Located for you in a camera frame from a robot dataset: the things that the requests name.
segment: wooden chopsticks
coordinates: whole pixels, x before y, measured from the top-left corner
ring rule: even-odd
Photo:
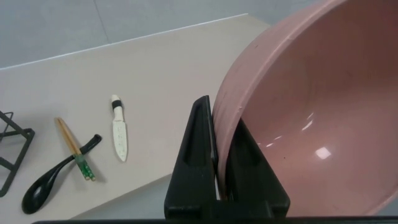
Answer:
[[[55,118],[55,124],[57,124],[59,130],[61,131],[62,137],[65,140],[70,152],[75,158],[77,166],[79,167],[81,174],[86,180],[95,181],[95,176],[88,166],[86,159],[81,154],[79,147],[77,146],[72,134],[70,133],[67,124],[63,121],[62,118]]]

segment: knife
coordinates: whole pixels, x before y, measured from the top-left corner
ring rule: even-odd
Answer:
[[[125,162],[127,159],[127,131],[123,119],[122,101],[117,95],[112,95],[113,118],[113,142],[119,158]]]

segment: white table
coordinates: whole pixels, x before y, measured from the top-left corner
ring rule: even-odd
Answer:
[[[213,104],[230,65],[267,27],[239,16],[0,70],[0,110],[15,112],[17,124],[36,132],[10,190],[0,198],[1,222],[73,218],[171,174],[192,103],[210,95]],[[125,105],[126,163],[113,149],[112,94]],[[102,135],[86,157],[98,181],[85,181],[76,166],[65,168],[48,204],[24,215],[25,191],[69,156],[56,116],[80,144]],[[0,156],[10,145],[0,144]]]

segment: plastic bowl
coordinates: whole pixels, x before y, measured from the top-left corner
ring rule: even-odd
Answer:
[[[288,216],[371,215],[398,188],[398,1],[323,1],[257,37],[213,110],[224,173],[242,117]]]

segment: black plastic spoon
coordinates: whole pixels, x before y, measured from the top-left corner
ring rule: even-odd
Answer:
[[[82,154],[86,154],[92,150],[98,143],[100,143],[102,137],[99,134],[95,134],[94,137],[83,147],[80,148]],[[29,187],[27,192],[22,199],[22,211],[25,214],[33,214],[37,212],[40,207],[44,204],[47,197],[50,195],[51,189],[54,185],[55,178],[61,171],[62,167],[67,165],[73,160],[73,156],[70,156],[56,165],[54,168],[47,171],[43,176],[38,178],[32,186]]]

